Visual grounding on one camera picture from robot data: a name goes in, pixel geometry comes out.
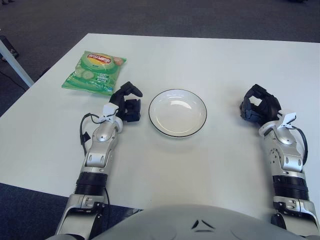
white table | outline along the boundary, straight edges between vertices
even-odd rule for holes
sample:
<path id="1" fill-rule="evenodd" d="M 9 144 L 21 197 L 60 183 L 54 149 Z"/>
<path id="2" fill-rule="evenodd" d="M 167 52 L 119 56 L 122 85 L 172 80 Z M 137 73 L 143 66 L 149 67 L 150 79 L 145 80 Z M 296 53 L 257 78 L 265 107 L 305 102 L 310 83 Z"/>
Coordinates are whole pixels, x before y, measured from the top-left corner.
<path id="1" fill-rule="evenodd" d="M 309 145 L 307 184 L 320 216 L 318 43 L 88 34 L 0 118 L 1 183 L 73 192 L 84 159 L 81 118 L 99 115 L 109 100 L 61 88 L 85 50 L 127 57 L 116 86 L 131 81 L 143 92 L 140 122 L 125 124 L 119 135 L 107 183 L 113 205 L 213 205 L 269 221 L 273 187 L 262 138 L 239 110 L 257 83 L 283 109 L 297 112 L 294 124 Z M 172 88 L 190 90 L 206 104 L 206 123 L 189 138 L 168 138 L 150 123 L 151 100 Z M 97 127 L 84 126 L 90 134 Z"/>

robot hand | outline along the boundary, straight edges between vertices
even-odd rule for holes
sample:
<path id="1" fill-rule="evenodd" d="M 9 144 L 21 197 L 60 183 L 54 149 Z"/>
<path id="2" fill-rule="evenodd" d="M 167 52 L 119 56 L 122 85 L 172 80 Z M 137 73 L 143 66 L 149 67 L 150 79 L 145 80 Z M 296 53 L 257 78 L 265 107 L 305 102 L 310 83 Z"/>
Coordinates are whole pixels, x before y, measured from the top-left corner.
<path id="1" fill-rule="evenodd" d="M 256 106 L 250 97 L 261 99 Z M 303 165 L 308 157 L 307 140 L 301 129 L 292 126 L 296 113 L 282 111 L 276 97 L 254 85 L 240 105 L 244 120 L 258 123 L 264 137 L 266 159 L 271 165 L 277 214 L 271 223 L 300 236 L 319 235 L 319 222 L 309 192 Z M 304 143 L 304 154 L 297 150 L 297 140 L 290 130 L 298 130 Z"/>

black triangle logo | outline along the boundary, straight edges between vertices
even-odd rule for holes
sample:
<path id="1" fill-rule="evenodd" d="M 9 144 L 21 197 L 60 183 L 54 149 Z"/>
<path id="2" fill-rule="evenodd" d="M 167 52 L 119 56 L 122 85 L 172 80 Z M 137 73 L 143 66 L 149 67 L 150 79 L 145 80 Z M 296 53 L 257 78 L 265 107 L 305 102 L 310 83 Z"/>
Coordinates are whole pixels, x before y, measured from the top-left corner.
<path id="1" fill-rule="evenodd" d="M 191 229 L 194 230 L 195 233 L 214 233 L 216 228 L 206 221 L 196 220 Z"/>

black ribbed section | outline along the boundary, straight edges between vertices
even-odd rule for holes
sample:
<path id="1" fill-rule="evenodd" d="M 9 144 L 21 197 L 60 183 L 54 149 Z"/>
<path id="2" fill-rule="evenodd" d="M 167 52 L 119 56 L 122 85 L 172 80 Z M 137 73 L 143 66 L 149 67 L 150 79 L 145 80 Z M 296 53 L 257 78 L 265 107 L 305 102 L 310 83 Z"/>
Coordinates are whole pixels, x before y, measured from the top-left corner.
<path id="1" fill-rule="evenodd" d="M 107 174 L 81 172 L 74 193 L 83 195 L 102 196 L 107 183 Z"/>
<path id="2" fill-rule="evenodd" d="M 273 187 L 276 196 L 309 200 L 306 180 L 294 176 L 273 176 Z"/>

green chip bag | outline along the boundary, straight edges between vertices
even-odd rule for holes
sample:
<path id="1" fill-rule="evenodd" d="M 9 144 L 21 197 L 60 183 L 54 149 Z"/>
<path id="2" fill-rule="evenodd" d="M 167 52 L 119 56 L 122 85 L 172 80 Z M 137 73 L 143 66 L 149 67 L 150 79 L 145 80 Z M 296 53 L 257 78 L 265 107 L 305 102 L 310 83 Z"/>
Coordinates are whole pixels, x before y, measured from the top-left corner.
<path id="1" fill-rule="evenodd" d="M 120 66 L 126 60 L 122 57 L 85 51 L 75 71 L 65 80 L 62 87 L 112 95 Z"/>

